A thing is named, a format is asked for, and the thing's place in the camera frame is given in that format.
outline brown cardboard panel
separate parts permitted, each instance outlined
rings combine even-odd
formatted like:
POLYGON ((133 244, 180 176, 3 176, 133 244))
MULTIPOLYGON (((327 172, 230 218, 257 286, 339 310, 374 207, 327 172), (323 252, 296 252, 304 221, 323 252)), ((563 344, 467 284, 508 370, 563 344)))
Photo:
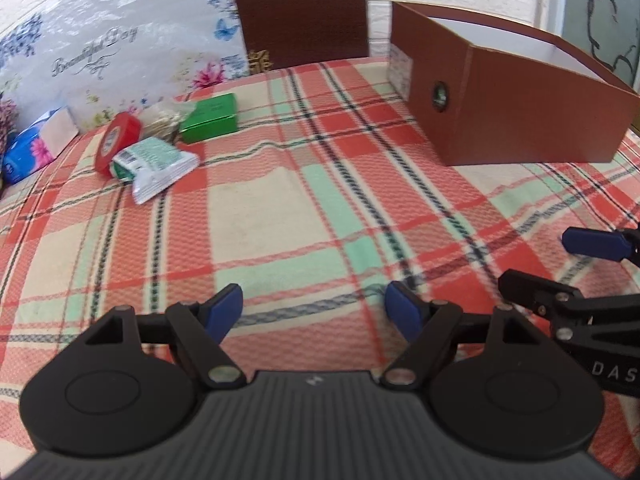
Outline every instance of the brown cardboard panel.
MULTIPOLYGON (((392 9, 391 43, 412 60, 402 62, 412 67, 408 108, 447 165, 606 162, 638 113, 640 98, 635 92, 557 36, 462 9, 398 3, 392 9), (602 79, 573 72, 582 71, 577 64, 573 70, 565 68, 571 63, 553 51, 548 51, 549 59, 559 66, 505 52, 513 41, 507 37, 499 38, 506 42, 505 51, 491 41, 483 41, 491 48, 473 44, 431 18, 477 23, 545 41, 602 79), (438 81, 449 90, 444 111, 432 104, 438 81)), ((474 37, 471 31, 453 29, 474 37)), ((514 52, 538 52, 546 59, 544 47, 519 48, 520 43, 511 45, 514 52)))
POLYGON ((456 164, 613 158, 628 128, 623 91, 493 50, 475 48, 473 57, 452 149, 456 164))
POLYGON ((236 0, 252 72, 365 57, 367 0, 236 0))

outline snack package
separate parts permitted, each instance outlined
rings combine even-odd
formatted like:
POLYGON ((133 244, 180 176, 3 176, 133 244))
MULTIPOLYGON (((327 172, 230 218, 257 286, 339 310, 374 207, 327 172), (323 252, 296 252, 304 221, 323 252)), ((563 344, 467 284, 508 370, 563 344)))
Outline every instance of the snack package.
POLYGON ((111 174, 132 182, 133 201, 142 204, 195 170, 199 163, 197 155, 149 137, 118 152, 111 160, 111 174))
POLYGON ((196 103, 194 102, 162 100, 142 110, 138 116, 142 123, 140 139, 157 137, 169 142, 180 123, 189 117, 195 109, 196 103))

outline red tape roll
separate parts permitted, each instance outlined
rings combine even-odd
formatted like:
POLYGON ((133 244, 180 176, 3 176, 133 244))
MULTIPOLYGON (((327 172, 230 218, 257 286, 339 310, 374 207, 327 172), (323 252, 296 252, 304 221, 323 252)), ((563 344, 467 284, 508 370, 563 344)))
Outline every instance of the red tape roll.
POLYGON ((126 112, 117 114, 107 127, 107 131, 102 136, 100 146, 95 154, 95 171, 105 176, 111 176, 109 164, 111 159, 120 150, 135 144, 140 140, 142 123, 138 118, 126 112))

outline wall mural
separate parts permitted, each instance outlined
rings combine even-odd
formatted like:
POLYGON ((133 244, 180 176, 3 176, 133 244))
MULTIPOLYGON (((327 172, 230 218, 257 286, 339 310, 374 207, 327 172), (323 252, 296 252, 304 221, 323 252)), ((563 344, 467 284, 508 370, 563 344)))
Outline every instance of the wall mural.
POLYGON ((236 0, 60 0, 0 37, 18 127, 68 105, 89 130, 248 73, 236 0))
POLYGON ((640 57, 640 0, 566 0, 562 36, 633 85, 640 57))

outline red plaid fabric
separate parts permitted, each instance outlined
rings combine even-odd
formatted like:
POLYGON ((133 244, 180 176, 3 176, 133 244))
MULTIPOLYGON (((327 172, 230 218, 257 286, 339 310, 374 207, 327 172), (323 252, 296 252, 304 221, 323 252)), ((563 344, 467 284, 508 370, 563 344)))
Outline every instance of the red plaid fabric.
MULTIPOLYGON (((31 452, 17 409, 25 382, 116 304, 162 311, 235 282, 244 314, 223 347, 245 371, 380 370, 403 345, 383 313, 390 280, 469 312, 491 311, 510 267, 587 296, 639 290, 634 266, 569 256, 559 242, 571 225, 635 226, 636 137, 610 164, 444 168, 385 70, 380 60, 337 61, 216 87, 236 94, 241 131, 180 145, 200 166, 141 206, 94 172, 102 131, 8 190, 2 474, 31 452)), ((638 403, 606 402, 591 451, 625 475, 638 462, 638 403)))

